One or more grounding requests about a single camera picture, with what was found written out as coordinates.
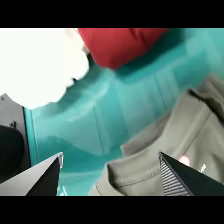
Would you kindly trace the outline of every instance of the red fabric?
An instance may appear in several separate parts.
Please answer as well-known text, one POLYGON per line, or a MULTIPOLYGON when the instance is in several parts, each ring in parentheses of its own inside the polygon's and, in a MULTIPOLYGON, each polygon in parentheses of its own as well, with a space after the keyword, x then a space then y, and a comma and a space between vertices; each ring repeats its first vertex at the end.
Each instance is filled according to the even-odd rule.
POLYGON ((79 28, 95 62, 111 69, 149 50, 168 28, 79 28))

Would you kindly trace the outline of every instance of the folded clothing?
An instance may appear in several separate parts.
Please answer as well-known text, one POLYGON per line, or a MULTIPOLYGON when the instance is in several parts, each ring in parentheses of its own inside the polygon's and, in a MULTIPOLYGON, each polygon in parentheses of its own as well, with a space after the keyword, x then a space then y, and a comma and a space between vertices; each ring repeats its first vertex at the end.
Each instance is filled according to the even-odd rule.
POLYGON ((224 82, 214 76, 183 92, 170 114, 122 146, 127 157, 107 163, 89 195, 163 195, 160 151, 223 184, 223 102, 224 82))
POLYGON ((116 69, 149 50, 168 28, 78 28, 96 64, 116 69))

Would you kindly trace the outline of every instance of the white cloth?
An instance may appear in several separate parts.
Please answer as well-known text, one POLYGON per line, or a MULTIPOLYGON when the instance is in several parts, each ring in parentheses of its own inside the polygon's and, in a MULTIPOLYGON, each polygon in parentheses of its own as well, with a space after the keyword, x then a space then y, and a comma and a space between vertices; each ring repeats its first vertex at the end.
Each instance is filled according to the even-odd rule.
POLYGON ((87 53, 74 28, 0 29, 0 94, 28 109, 57 102, 88 72, 87 53))

